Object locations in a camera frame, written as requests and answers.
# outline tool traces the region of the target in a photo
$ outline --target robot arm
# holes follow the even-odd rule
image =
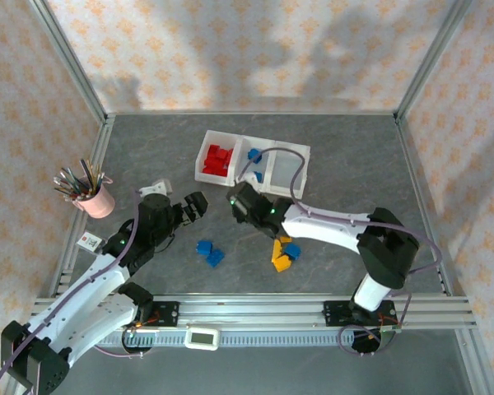
[[[123,325],[136,320],[145,322],[151,316],[152,295],[136,284],[125,282],[153,257],[157,246],[172,237],[177,228],[193,223],[207,211],[207,200],[202,193],[185,197],[185,205],[171,205],[165,195],[168,190],[158,188],[157,184],[141,190],[144,198],[138,207],[136,235],[119,264],[94,278],[113,263],[128,244],[133,220],[126,221],[109,238],[86,273],[48,309],[25,325],[12,321],[2,331],[1,357],[5,363],[24,339],[32,336],[33,328],[44,325],[7,371],[30,388],[33,395],[54,391],[78,358],[99,340]],[[56,307],[68,299],[69,303],[55,313]]]
[[[371,214],[347,214],[303,206],[307,211],[304,212],[288,198],[269,201],[247,182],[238,183],[226,196],[238,222],[248,222],[273,239],[279,235],[317,239],[361,255],[367,274],[357,287],[352,302],[356,305],[355,310],[363,313],[377,310],[392,289],[403,287],[419,248],[419,243],[403,232],[351,223],[354,220],[402,225],[384,208],[376,208]],[[350,221],[337,223],[311,214]]]

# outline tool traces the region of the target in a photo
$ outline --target wallpaper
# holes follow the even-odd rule
[[[408,116],[440,244],[494,371],[494,0],[475,1]]]
[[[452,0],[49,0],[107,112],[393,112]]]
[[[52,189],[98,126],[29,3],[0,2],[0,333],[54,274],[72,206]]]

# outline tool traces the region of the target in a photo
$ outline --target white display device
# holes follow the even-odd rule
[[[195,350],[215,351],[220,344],[220,331],[209,328],[189,328],[184,338],[184,345]]]

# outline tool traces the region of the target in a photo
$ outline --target small screen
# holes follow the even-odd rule
[[[209,335],[208,333],[193,333],[190,341],[192,343],[212,344],[214,335]]]

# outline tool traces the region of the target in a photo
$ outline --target wall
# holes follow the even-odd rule
[[[432,222],[494,370],[494,0],[474,1],[408,116]]]
[[[452,0],[49,0],[108,112],[384,111]]]
[[[54,274],[72,207],[52,190],[98,126],[24,0],[0,2],[0,332]]]

